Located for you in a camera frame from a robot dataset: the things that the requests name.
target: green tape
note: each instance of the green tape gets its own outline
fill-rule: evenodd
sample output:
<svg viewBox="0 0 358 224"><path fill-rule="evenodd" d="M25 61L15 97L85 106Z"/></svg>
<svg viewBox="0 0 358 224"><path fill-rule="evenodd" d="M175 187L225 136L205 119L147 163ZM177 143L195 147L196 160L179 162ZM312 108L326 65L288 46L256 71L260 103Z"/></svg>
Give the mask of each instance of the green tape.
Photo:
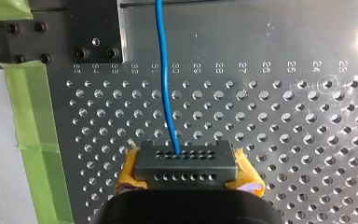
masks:
<svg viewBox="0 0 358 224"><path fill-rule="evenodd" d="M0 21L32 20L28 0L0 0Z"/></svg>
<svg viewBox="0 0 358 224"><path fill-rule="evenodd" d="M39 224L74 223L48 88L41 62L2 64L17 138Z"/></svg>

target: black screw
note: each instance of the black screw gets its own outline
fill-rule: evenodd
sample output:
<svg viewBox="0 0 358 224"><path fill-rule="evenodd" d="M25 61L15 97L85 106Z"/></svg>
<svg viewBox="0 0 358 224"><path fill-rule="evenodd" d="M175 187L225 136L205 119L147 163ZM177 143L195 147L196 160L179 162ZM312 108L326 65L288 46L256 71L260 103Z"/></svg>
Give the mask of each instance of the black screw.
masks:
<svg viewBox="0 0 358 224"><path fill-rule="evenodd" d="M26 62L25 56L21 55L21 54L14 56L14 62L15 63L25 63Z"/></svg>
<svg viewBox="0 0 358 224"><path fill-rule="evenodd" d="M106 57L108 57L110 59L115 59L118 57L119 53L120 52L118 51L118 49L109 48L106 50Z"/></svg>
<svg viewBox="0 0 358 224"><path fill-rule="evenodd" d="M44 22L38 21L34 24L34 30L38 33L45 33L47 29L48 26Z"/></svg>
<svg viewBox="0 0 358 224"><path fill-rule="evenodd" d="M20 33L20 27L18 24L11 23L7 26L7 31L13 35L17 35Z"/></svg>
<svg viewBox="0 0 358 224"><path fill-rule="evenodd" d="M52 61L52 58L51 58L50 54L46 53L46 54L40 55L40 62L48 64L48 63L51 63L51 61Z"/></svg>
<svg viewBox="0 0 358 224"><path fill-rule="evenodd" d="M75 57L78 59L87 59L89 57L89 51L85 48L75 49Z"/></svg>

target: printed number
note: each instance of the printed number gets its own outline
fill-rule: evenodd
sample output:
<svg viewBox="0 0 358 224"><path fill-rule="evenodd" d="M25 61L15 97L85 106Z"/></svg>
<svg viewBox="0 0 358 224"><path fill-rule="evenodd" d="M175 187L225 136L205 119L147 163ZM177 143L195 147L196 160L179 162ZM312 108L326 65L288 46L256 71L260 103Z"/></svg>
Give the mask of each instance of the printed number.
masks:
<svg viewBox="0 0 358 224"><path fill-rule="evenodd" d="M94 63L91 67L94 69L94 71L93 71L94 74L100 73L98 71L98 68L100 68L100 65L98 65L97 63Z"/></svg>
<svg viewBox="0 0 358 224"><path fill-rule="evenodd" d="M318 61L318 62L313 62L312 64L313 66L313 72L320 72L321 71L321 66L322 66L322 62Z"/></svg>
<svg viewBox="0 0 358 224"><path fill-rule="evenodd" d="M133 63L133 64L131 65L131 72L132 72L133 74L138 74L138 73L139 73L138 64L137 64L137 63Z"/></svg>
<svg viewBox="0 0 358 224"><path fill-rule="evenodd" d="M158 72L158 63L152 63L152 73Z"/></svg>
<svg viewBox="0 0 358 224"><path fill-rule="evenodd" d="M263 62L263 73L271 72L271 62Z"/></svg>
<svg viewBox="0 0 358 224"><path fill-rule="evenodd" d="M112 63L112 73L118 74L118 64Z"/></svg>
<svg viewBox="0 0 358 224"><path fill-rule="evenodd" d="M223 67L224 65L222 63L217 63L216 64L216 73L223 73Z"/></svg>
<svg viewBox="0 0 358 224"><path fill-rule="evenodd" d="M76 73L76 74L80 74L81 73L81 71L80 71L80 64L77 64L77 63L75 63L74 64L74 73Z"/></svg>
<svg viewBox="0 0 358 224"><path fill-rule="evenodd" d="M179 63L173 63L172 64L172 72L173 73L179 73Z"/></svg>
<svg viewBox="0 0 358 224"><path fill-rule="evenodd" d="M239 72L246 73L246 72L247 72L246 66L247 66L246 63L238 63L238 67L240 68L238 71L239 71Z"/></svg>
<svg viewBox="0 0 358 224"><path fill-rule="evenodd" d="M339 61L338 72L345 73L348 71L348 61Z"/></svg>
<svg viewBox="0 0 358 224"><path fill-rule="evenodd" d="M296 62L287 62L287 72L294 73L296 71Z"/></svg>
<svg viewBox="0 0 358 224"><path fill-rule="evenodd" d="M201 73L201 64L194 63L194 73Z"/></svg>

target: blue cable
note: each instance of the blue cable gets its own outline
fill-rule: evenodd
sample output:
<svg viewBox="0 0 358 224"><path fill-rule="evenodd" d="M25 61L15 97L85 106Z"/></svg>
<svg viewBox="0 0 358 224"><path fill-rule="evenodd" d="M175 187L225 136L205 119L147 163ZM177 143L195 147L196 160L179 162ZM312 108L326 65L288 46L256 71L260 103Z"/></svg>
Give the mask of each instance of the blue cable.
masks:
<svg viewBox="0 0 358 224"><path fill-rule="evenodd" d="M162 103L164 106L165 119L167 121L168 131L170 132L173 150L176 155L180 155L179 141L175 134L175 127L172 120L172 111L170 103L170 91L168 90L168 51L167 40L164 28L164 12L162 10L162 0L156 0L156 22L158 29L159 55L161 59L161 89Z"/></svg>

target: perforated metal plate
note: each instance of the perforated metal plate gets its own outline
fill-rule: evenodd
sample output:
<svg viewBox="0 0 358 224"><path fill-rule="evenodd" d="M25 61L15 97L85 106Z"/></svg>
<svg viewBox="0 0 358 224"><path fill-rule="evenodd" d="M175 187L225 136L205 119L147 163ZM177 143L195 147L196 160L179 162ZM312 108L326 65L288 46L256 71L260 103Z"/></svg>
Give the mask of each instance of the perforated metal plate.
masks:
<svg viewBox="0 0 358 224"><path fill-rule="evenodd" d="M55 57L48 75L76 223L113 196L128 139L169 144L154 9L122 10L130 59L122 65L70 63L63 12L35 15L48 23L43 36L10 40L12 52ZM243 147L288 224L358 223L358 1L169 5L165 13L181 144Z"/></svg>

